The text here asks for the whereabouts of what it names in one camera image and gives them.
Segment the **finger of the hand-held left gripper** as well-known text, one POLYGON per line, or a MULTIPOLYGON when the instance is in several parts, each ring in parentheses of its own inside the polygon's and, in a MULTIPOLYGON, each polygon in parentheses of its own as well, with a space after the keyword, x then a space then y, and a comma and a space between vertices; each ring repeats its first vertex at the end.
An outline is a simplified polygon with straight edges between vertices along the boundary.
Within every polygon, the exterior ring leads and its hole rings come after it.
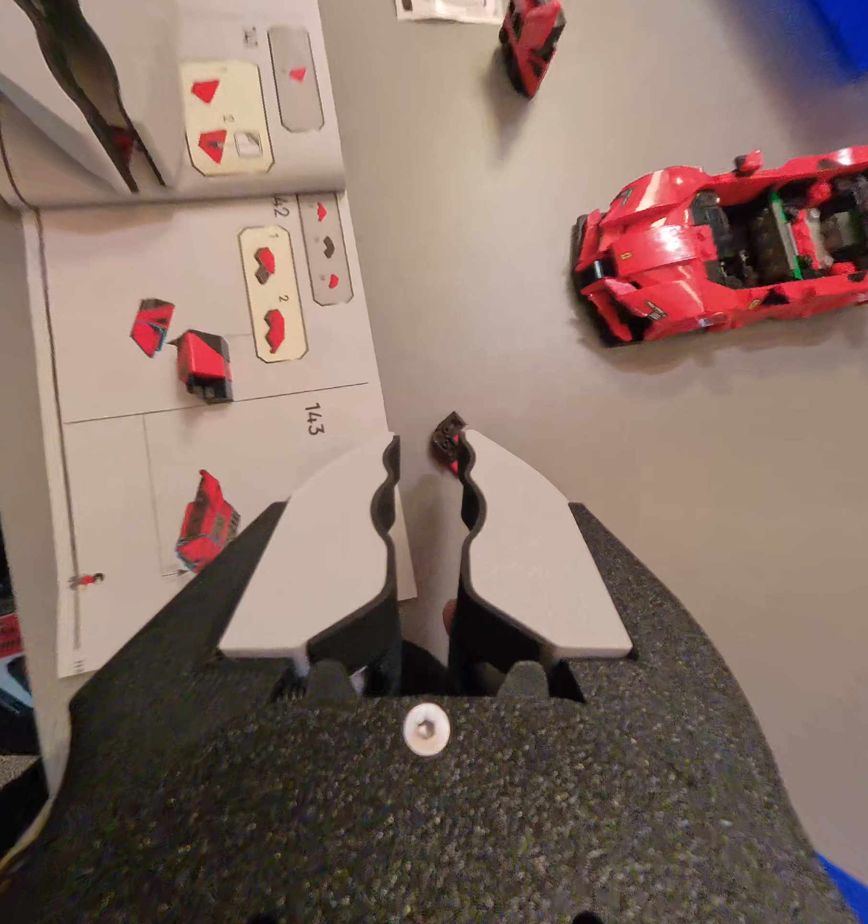
POLYGON ((44 57, 126 189, 147 167, 161 187, 181 163, 176 2, 44 3, 44 57))
POLYGON ((139 188, 128 135, 112 126, 77 77, 64 33, 40 2, 0 1, 0 91, 41 133, 119 193, 139 188))

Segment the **red lego sports car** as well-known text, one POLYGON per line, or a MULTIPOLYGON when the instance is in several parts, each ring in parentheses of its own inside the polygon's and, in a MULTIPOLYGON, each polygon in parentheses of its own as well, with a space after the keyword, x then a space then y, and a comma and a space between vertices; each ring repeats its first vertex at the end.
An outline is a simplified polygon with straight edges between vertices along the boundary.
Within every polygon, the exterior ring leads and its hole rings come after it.
POLYGON ((574 292, 608 347, 868 304, 868 145, 667 167, 582 215, 574 292))

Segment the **lego instruction booklet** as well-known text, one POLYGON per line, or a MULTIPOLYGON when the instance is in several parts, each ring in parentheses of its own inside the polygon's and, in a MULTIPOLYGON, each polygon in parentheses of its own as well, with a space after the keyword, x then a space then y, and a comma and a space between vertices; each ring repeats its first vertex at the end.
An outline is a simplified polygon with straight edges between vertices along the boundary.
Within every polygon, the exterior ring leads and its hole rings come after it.
POLYGON ((0 91, 0 514, 40 683, 99 670, 389 427, 318 2, 176 2, 181 163, 119 193, 0 91), (229 345, 232 403, 170 342, 229 345))

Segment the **lego sticker sheet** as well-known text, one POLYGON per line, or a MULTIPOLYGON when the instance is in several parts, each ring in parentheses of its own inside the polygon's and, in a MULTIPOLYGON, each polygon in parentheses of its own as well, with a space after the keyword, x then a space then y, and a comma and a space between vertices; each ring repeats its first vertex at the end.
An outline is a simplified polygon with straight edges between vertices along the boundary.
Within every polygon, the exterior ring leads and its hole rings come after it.
POLYGON ((400 20, 445 20, 468 25, 500 26, 508 1, 395 1, 400 20))

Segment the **red lego subassembly with clear piece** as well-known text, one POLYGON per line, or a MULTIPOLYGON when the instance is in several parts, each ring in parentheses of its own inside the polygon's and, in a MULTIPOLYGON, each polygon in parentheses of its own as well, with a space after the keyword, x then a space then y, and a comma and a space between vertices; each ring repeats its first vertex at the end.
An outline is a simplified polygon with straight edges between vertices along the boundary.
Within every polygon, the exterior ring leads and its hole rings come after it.
POLYGON ((560 1, 510 1, 498 39, 511 86, 530 100, 555 56, 566 18, 560 1))

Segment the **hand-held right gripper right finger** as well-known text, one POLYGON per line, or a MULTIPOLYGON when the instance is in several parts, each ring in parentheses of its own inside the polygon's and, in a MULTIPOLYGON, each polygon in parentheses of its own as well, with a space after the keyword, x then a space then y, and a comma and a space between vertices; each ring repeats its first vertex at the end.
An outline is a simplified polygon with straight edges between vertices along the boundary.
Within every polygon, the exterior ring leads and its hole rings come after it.
POLYGON ((468 534, 451 642, 472 661, 627 656, 633 641, 562 492, 472 429, 458 472, 468 534))

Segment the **small red black lego subassembly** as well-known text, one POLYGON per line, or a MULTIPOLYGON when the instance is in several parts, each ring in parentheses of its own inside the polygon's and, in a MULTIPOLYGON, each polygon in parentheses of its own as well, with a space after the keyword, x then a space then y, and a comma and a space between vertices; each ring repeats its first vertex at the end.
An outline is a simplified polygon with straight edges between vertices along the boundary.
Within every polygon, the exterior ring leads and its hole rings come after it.
POLYGON ((232 403, 232 371, 227 340, 188 329, 170 342, 176 348, 177 374, 189 395, 208 405, 232 403))

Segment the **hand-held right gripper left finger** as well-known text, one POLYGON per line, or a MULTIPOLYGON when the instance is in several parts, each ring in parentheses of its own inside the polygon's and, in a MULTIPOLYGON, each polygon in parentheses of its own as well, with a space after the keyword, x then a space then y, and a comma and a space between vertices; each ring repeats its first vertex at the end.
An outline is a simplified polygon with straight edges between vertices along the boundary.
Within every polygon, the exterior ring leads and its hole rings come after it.
POLYGON ((383 432, 295 490, 220 638, 222 655, 284 659, 300 676, 326 661, 348 675, 400 674, 400 461, 399 437, 383 432))

